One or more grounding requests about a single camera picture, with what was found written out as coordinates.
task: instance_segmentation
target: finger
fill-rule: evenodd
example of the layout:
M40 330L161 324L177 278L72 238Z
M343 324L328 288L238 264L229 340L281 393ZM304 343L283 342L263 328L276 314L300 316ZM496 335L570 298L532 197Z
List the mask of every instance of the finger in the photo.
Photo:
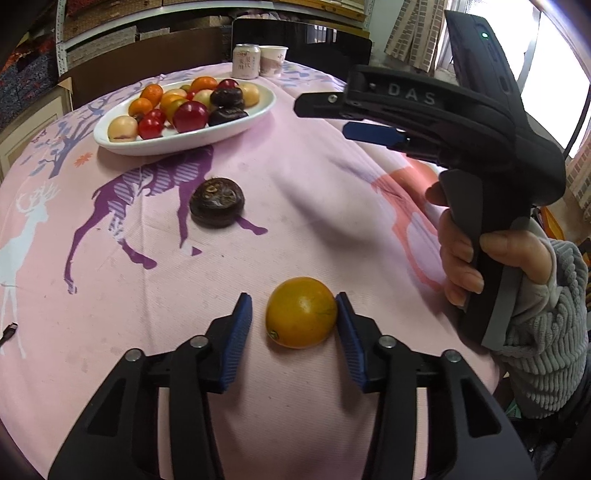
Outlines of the finger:
M449 303L456 307L463 307L466 303L467 292L461 287L454 285L449 278L445 279L443 283L443 291L449 300Z
M445 192L441 188L441 183L437 182L431 185L425 192L425 198L429 203L433 205L440 205L442 207L447 206L447 199L445 198Z
M457 227L452 219L451 210L441 214L437 228L439 243L464 262L471 262L474 249L470 239Z
M478 270L456 257L445 247L441 248L440 255L443 271L453 284L467 291L482 293L484 280Z
M522 269L538 285L552 273L552 257L544 244L527 230L506 230L480 236L480 246L493 260Z

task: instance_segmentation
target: person's arm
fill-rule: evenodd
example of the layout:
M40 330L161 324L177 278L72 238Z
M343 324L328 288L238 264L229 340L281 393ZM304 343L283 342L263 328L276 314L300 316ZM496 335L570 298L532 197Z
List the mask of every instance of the person's arm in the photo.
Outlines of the person's arm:
M439 184L427 199L445 205ZM473 248L448 211L439 227L448 300L461 306L467 292L482 292L482 276L469 262ZM587 354L587 266L570 242L549 240L532 220L530 231L482 235L480 247L525 275L505 346L495 355L506 365L522 414L542 418L557 412L583 376Z

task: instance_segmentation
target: purple deer print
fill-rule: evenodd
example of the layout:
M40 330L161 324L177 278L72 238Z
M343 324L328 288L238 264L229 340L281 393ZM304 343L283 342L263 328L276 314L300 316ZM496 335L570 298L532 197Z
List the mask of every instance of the purple deer print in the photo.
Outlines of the purple deer print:
M117 240L129 259L136 264L141 264L146 270L156 267L155 260L133 250L125 240L124 222L127 207L139 198L142 191L146 190L146 197L153 197L168 190L178 187L180 205L177 211L178 230L180 234L179 248L183 247L189 232L187 229L187 217L189 215L189 199L197 186L205 181L205 175L211 170L213 161L213 147L196 148L181 152L170 157L162 158L152 164L126 171L104 184L94 192L95 209L90 218L74 233L70 254L66 261L64 280L68 285L69 293L76 293L77 288L72 280L72 260L76 248L82 238L103 218L110 213L113 218L109 224L109 232ZM240 217L240 227L252 231L255 235L267 233L266 228L258 227L248 220ZM191 248L191 255L202 253L198 248Z

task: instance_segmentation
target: sleeve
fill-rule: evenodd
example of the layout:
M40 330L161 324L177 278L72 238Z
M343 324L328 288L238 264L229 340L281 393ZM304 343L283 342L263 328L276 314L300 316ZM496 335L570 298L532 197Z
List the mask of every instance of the sleeve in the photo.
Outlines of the sleeve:
M524 277L505 345L495 354L509 372L523 415L539 419L561 409L583 376L588 273L575 244L548 239L533 220L530 230L548 248L553 272L546 285Z

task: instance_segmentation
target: window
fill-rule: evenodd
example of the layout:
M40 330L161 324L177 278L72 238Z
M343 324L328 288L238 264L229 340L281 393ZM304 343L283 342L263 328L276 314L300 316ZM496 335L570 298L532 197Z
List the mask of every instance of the window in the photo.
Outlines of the window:
M452 0L449 8L486 18L522 90L525 111L566 148L577 127L589 79L548 17L530 0ZM446 35L438 62L442 68L453 62ZM590 116L591 109L577 133L571 157L589 129Z

